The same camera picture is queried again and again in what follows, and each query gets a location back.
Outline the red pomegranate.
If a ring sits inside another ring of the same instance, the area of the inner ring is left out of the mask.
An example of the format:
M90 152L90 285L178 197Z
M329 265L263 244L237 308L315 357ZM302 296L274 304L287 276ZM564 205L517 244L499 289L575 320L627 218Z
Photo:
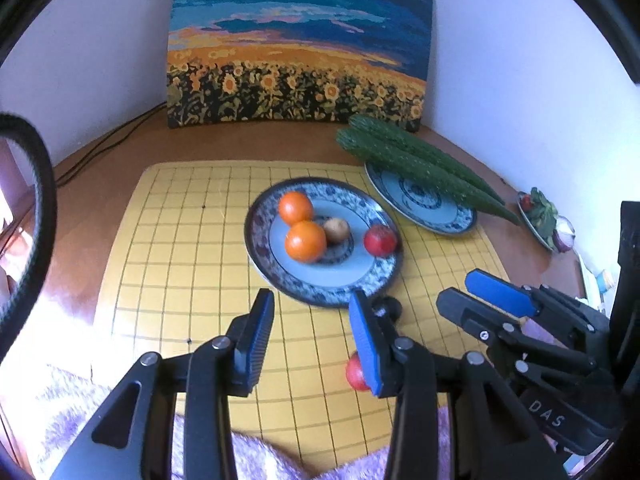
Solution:
M368 391L369 386L364 379L362 365L357 352L348 359L345 366L345 377L348 384L356 391Z

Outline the blue white plate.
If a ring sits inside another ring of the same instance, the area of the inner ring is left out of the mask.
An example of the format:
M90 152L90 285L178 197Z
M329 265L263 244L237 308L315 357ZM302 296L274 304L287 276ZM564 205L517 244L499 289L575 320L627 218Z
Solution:
M342 308L354 289L373 298L398 278L398 227L359 188L328 178L288 179L248 208L245 248L260 275L295 300Z
M364 164L364 170L382 199L417 226L440 235L462 235L476 225L474 209L458 205L434 188L422 188L370 162Z

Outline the right blue white plate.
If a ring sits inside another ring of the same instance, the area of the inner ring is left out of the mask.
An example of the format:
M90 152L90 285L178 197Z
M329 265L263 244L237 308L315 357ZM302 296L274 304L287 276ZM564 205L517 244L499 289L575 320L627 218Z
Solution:
M364 164L364 170L382 199L417 226L440 235L462 235L476 225L474 209L458 205L434 188L422 188L370 162Z

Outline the sunflower field painting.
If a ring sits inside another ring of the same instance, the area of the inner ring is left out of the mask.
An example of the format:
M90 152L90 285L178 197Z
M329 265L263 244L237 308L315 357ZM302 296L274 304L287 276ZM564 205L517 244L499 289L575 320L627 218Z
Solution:
M365 114L416 131L434 0L174 0L172 128Z

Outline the brown kiwi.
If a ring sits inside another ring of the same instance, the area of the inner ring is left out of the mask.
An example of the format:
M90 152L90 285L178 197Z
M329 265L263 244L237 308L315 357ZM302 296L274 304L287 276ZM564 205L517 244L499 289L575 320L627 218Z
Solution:
M350 227L347 221L342 218L329 218L323 223L322 229L326 233L326 240L329 244L342 244L349 238Z

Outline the red apple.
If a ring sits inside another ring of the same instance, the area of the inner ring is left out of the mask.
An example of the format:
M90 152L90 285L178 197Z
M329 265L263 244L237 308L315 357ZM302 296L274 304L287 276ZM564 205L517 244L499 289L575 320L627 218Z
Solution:
M396 250L397 244L398 238L395 232L382 224L371 226L363 237L364 248L376 258L388 257Z

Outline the salad dish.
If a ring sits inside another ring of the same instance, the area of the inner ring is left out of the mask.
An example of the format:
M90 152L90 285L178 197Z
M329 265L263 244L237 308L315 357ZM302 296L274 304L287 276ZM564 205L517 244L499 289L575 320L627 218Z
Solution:
M574 248L576 231L555 204L538 188L518 193L518 210L529 231L549 252L564 254Z

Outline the purple fluffy towel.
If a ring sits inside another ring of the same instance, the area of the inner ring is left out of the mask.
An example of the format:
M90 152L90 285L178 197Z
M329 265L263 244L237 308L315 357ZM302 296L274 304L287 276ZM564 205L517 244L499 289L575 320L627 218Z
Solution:
M109 388L51 365L36 368L35 378L26 382L26 392L17 393L17 414L9 415L36 479L50 479L62 457L89 418L110 393ZM449 416L438 410L438 478L450 474ZM183 475L183 417L174 419L171 479ZM295 460L263 440L232 434L238 479L383 479L388 448L309 477Z

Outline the dark plum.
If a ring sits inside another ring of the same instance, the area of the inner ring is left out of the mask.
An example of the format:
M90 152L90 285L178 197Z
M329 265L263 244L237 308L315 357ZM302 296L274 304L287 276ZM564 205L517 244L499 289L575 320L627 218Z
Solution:
M392 323L397 323L402 315L400 301L392 296L376 298L373 301L372 309L378 318L389 318Z

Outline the rear green bitter gourd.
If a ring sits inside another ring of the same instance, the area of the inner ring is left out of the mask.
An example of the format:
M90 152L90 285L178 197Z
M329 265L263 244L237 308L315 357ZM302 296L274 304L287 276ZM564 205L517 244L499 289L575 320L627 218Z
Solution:
M463 165L462 162L459 162L449 154L436 148L435 145L429 144L389 122L383 122L381 119L363 114L352 115L348 120L348 124L358 131L369 133L378 140L393 145L395 148L400 148L410 155L423 159L442 170L448 171L455 177L479 188L495 200L498 200L500 204L504 205L504 200L483 178L468 166Z

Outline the green bitter gourd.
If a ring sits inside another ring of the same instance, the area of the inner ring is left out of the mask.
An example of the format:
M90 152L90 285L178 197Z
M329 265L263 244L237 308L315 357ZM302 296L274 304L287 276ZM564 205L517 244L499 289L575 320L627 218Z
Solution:
M483 178L468 166L463 165L462 162L459 162L449 154L436 148L435 145L429 144L389 122L383 122L381 119L363 114L352 115L348 120L348 124L358 131L369 133L378 140L393 145L395 148L400 148L410 155L423 159L442 170L448 171L455 177L479 188L495 200L498 200L500 204L504 205L504 200Z
M521 224L520 218L513 211L500 204L488 193L431 162L424 162L400 148L375 139L369 133L352 128L340 129L336 134L336 142L344 151L362 162L370 162L378 169L397 174L424 188L434 188L435 191L449 196L459 205L503 218L514 226Z

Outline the front green bitter gourd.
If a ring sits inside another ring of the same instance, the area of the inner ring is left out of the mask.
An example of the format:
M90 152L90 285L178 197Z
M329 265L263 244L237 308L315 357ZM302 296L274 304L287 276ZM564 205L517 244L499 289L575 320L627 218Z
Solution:
M362 162L370 162L378 169L397 174L424 188L434 188L435 191L449 196L459 205L503 218L514 226L521 224L520 218L513 211L500 204L488 193L431 162L424 162L400 148L375 139L369 133L352 128L340 129L336 134L336 142L344 151Z

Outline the small orange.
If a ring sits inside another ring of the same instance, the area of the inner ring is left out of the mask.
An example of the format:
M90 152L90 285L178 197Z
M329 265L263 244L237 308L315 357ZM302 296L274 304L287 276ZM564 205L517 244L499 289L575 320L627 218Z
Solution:
M310 199L306 194L297 191L282 195L278 203L278 211L280 218L288 226L314 218L314 206Z

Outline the large orange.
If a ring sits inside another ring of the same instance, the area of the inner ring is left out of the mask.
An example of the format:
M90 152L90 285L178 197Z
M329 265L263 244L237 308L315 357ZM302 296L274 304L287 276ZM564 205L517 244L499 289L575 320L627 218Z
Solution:
M286 234L285 251L295 261L316 262L326 251L326 233L311 220L298 222Z

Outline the left blue white plate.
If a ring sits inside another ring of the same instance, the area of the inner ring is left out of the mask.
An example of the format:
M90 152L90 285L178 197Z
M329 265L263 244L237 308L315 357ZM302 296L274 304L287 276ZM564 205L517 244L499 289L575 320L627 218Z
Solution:
M398 278L398 227L359 188L328 178L288 179L248 208L245 248L260 275L295 300L342 308L354 289L373 298Z

